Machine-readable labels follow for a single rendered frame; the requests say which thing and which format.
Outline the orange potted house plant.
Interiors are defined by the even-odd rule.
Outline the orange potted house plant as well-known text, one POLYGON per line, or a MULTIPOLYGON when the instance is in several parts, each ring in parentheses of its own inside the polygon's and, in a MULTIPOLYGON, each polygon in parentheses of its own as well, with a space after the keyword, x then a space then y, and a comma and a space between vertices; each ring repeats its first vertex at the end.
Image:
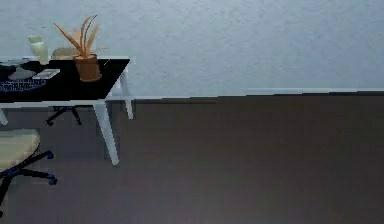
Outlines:
POLYGON ((71 43, 77 53, 73 60, 82 82, 95 82, 101 79, 100 66, 96 52, 98 48, 92 49, 99 25, 93 23, 97 15, 87 17, 81 24, 80 29, 67 32, 61 25, 55 23, 54 26, 71 43))

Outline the black desk with white legs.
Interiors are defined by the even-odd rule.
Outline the black desk with white legs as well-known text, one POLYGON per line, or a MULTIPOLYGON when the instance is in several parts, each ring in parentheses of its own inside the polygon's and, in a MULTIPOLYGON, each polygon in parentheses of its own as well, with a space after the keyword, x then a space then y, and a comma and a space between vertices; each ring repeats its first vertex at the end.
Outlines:
POLYGON ((73 60, 51 60, 48 68, 59 69, 60 72, 48 79, 44 86, 24 92, 0 90, 0 124, 8 124, 4 109, 92 106, 111 162, 113 165, 118 165, 119 156, 107 102, 124 100, 128 118, 133 118, 131 104, 133 97, 128 87, 129 62, 127 56, 101 58, 98 63, 102 77, 94 82, 83 82, 73 60))

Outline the tan rounded lump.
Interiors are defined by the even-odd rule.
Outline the tan rounded lump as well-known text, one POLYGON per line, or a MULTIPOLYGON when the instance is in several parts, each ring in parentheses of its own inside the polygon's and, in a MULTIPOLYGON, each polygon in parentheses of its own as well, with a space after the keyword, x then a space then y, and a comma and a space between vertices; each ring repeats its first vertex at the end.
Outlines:
POLYGON ((72 47, 59 47, 56 48, 51 55, 52 60, 72 60, 78 55, 76 48, 72 47))

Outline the pale green vase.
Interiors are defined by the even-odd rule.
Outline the pale green vase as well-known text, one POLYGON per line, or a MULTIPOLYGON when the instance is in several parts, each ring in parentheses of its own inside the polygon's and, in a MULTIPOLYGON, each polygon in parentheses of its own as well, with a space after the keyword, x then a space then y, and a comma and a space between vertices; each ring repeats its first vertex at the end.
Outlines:
POLYGON ((41 36, 29 35, 27 37, 30 42, 30 48, 33 54, 38 58, 41 65, 47 65, 48 59, 48 48, 45 45, 41 36))

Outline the blue keyboard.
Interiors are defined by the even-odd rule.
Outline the blue keyboard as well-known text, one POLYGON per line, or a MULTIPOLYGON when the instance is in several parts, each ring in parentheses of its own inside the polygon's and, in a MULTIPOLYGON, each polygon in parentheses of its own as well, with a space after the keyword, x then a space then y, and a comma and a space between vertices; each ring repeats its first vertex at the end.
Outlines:
POLYGON ((32 91, 45 86, 46 83, 47 83, 46 80, 35 80, 35 79, 4 81, 4 82, 0 82, 0 92, 11 93, 11 92, 32 91))

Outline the grey round mouse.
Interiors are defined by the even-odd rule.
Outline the grey round mouse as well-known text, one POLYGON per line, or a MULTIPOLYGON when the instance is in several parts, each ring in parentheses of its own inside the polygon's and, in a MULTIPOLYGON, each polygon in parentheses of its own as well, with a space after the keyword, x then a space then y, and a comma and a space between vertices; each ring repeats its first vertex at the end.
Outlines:
POLYGON ((35 75, 34 71, 17 68, 14 73, 8 76, 9 80, 24 80, 35 75))

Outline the cream office chair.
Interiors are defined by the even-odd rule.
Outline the cream office chair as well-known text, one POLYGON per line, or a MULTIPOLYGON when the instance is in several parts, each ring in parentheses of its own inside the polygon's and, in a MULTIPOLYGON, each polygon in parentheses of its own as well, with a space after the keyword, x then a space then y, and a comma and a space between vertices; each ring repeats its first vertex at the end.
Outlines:
POLYGON ((0 218, 4 212, 1 206, 12 183, 17 176, 46 179, 56 185, 58 179, 52 173, 27 169, 28 165, 43 158, 55 157, 51 150, 38 153, 41 137, 36 129, 14 129, 0 131, 0 218))

